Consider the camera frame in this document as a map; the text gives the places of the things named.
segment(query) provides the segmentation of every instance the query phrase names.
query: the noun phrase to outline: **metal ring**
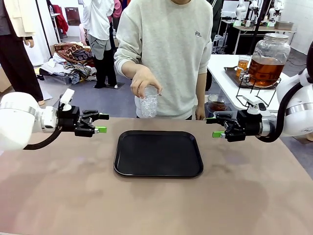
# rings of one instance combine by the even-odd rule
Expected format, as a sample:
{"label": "metal ring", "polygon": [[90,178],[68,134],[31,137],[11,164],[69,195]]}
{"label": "metal ring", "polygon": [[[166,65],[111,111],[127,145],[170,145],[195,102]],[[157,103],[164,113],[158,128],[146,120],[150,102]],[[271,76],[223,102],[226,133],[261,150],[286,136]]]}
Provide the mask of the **metal ring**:
{"label": "metal ring", "polygon": [[286,116],[306,110],[313,110],[313,103],[299,104],[286,110]]}
{"label": "metal ring", "polygon": [[11,103],[11,102],[6,102],[6,103],[0,104],[0,109],[20,110],[20,111],[27,112],[33,116],[35,116],[35,114],[36,114],[36,109],[34,109],[33,107],[24,106],[24,105],[20,105],[17,103]]}

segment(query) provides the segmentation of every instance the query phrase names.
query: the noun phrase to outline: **dark tray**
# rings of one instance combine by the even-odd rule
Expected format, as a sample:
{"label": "dark tray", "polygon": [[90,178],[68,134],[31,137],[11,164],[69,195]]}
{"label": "dark tray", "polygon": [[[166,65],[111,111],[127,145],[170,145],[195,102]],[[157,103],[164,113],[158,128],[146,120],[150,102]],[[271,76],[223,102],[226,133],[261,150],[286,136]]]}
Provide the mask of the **dark tray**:
{"label": "dark tray", "polygon": [[182,131],[127,131],[120,135],[114,169],[124,176],[196,177],[203,163],[196,138]]}
{"label": "dark tray", "polygon": [[[224,67],[224,70],[226,72],[226,74],[228,75],[228,77],[238,86],[238,87],[241,87],[241,88],[253,88],[253,85],[249,86],[247,85],[246,83],[242,82],[239,80],[239,77],[237,77],[237,71],[235,70],[237,66],[235,67]],[[262,90],[272,90],[273,87],[270,86],[268,88],[262,88]]]}

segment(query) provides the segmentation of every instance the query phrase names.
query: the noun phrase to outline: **beige cardigan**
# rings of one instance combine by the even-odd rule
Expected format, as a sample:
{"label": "beige cardigan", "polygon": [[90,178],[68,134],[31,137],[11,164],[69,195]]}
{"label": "beige cardigan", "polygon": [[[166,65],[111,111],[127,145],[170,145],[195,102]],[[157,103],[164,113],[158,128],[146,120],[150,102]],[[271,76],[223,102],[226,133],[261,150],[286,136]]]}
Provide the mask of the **beige cardigan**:
{"label": "beige cardigan", "polygon": [[6,11],[18,37],[35,35],[32,1],[34,0],[4,0]]}

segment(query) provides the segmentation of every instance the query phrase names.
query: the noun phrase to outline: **red clothing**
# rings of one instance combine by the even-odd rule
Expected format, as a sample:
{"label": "red clothing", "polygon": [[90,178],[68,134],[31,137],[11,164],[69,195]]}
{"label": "red clothing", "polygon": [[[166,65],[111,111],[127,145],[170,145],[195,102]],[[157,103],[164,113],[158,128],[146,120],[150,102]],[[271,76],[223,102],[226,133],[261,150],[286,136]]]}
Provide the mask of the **red clothing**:
{"label": "red clothing", "polygon": [[68,31],[68,24],[63,16],[61,7],[59,7],[58,5],[53,5],[53,12],[60,14],[56,18],[57,26],[63,31],[63,34],[66,34]]}
{"label": "red clothing", "polygon": [[[114,12],[113,17],[114,18],[120,18],[122,15],[122,5],[119,0],[114,0]],[[109,22],[112,22],[112,16],[109,16]]]}

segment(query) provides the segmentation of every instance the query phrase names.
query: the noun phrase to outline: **person's hand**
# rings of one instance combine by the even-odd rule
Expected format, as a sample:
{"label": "person's hand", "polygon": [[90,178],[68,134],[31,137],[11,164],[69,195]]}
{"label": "person's hand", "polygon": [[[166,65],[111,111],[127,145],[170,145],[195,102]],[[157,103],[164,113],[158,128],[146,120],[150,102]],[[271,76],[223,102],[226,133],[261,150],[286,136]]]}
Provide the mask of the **person's hand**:
{"label": "person's hand", "polygon": [[133,82],[131,84],[132,92],[137,97],[144,98],[145,88],[149,85],[155,87],[157,92],[161,94],[163,89],[161,84],[157,81],[156,77],[152,74],[150,69],[142,66],[137,70],[135,76],[133,77]]}
{"label": "person's hand", "polygon": [[196,109],[196,120],[205,119],[205,109],[204,105],[198,105]]}
{"label": "person's hand", "polygon": [[30,48],[34,47],[34,40],[24,40],[24,43],[26,46],[29,46]]}

